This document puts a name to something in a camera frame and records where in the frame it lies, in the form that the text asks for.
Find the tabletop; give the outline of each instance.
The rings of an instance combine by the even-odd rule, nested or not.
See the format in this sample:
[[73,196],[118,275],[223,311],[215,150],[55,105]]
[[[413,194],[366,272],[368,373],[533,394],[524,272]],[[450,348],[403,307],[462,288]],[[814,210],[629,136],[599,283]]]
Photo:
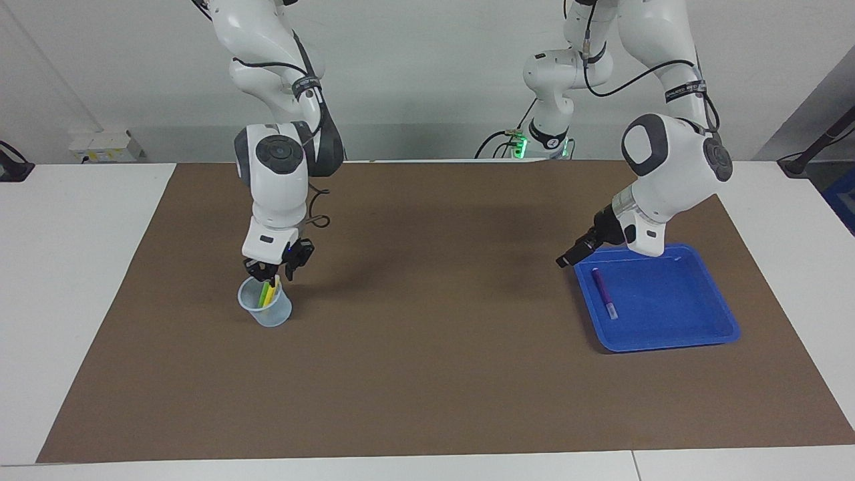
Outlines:
[[[0,185],[0,479],[855,478],[855,446],[28,466],[41,449],[173,172],[39,166]],[[742,162],[719,194],[850,425],[855,238],[808,181]]]

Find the purple marker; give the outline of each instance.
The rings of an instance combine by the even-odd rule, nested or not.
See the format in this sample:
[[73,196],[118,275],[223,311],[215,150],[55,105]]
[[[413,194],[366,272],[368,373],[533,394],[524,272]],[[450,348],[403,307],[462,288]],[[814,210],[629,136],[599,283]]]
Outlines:
[[591,275],[593,276],[593,281],[597,283],[599,296],[603,298],[603,302],[605,303],[605,310],[609,312],[609,318],[613,321],[616,320],[617,309],[615,309],[615,303],[612,302],[611,296],[609,295],[609,291],[605,288],[605,281],[603,280],[603,275],[599,273],[599,269],[597,269],[596,267],[591,270]]

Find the brown table mat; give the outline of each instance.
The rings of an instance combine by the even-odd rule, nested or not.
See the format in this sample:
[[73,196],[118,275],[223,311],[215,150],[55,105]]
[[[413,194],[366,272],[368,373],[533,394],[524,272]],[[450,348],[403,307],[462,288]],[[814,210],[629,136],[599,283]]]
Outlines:
[[346,165],[317,182],[333,224],[308,229],[294,313],[269,330],[236,301],[248,189],[232,165],[179,165],[38,461],[854,443],[717,199],[668,236],[700,251],[741,340],[599,345],[553,259],[631,180],[618,162]]

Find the translucent cup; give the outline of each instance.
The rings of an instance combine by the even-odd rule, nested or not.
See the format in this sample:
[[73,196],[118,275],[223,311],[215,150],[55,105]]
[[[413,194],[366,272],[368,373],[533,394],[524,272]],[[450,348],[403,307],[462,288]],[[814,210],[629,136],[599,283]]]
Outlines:
[[273,301],[266,307],[258,307],[258,298],[262,295],[264,282],[259,282],[254,277],[245,280],[238,289],[238,303],[252,317],[264,327],[276,327],[282,325],[291,316],[292,304],[285,291],[282,290],[282,282],[279,277],[276,280],[276,294]]

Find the blue plastic tray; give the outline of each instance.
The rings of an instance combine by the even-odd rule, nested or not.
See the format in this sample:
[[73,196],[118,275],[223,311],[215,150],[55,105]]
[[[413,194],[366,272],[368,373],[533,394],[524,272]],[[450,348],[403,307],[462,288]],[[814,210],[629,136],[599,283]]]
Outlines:
[[[599,268],[617,309],[609,319],[591,271]],[[698,252],[685,244],[648,258],[604,248],[575,267],[597,337],[616,353],[725,344],[740,326]]]

